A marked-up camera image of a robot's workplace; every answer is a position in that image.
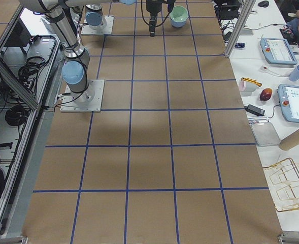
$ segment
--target computer mouse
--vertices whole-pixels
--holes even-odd
[[[269,6],[269,1],[265,0],[265,1],[261,1],[258,3],[258,5],[260,7],[266,8],[267,6]]]

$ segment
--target blue cup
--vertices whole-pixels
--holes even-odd
[[[183,6],[174,6],[170,13],[170,20],[172,26],[180,28],[185,25],[187,18],[189,17],[188,11]]]
[[[299,79],[299,65],[297,65],[289,75],[290,81],[297,81]]]

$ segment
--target tablet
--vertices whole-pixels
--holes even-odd
[[[284,118],[299,123],[299,86],[280,84],[278,95]]]
[[[269,64],[295,65],[297,60],[286,39],[261,38],[262,52]]]

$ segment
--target white cylinder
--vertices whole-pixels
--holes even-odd
[[[288,151],[297,145],[299,145],[299,129],[281,140],[279,147],[284,151]]]

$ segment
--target light green cup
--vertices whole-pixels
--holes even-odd
[[[188,17],[187,9],[180,5],[174,6],[170,13],[171,24],[176,28],[184,26]]]

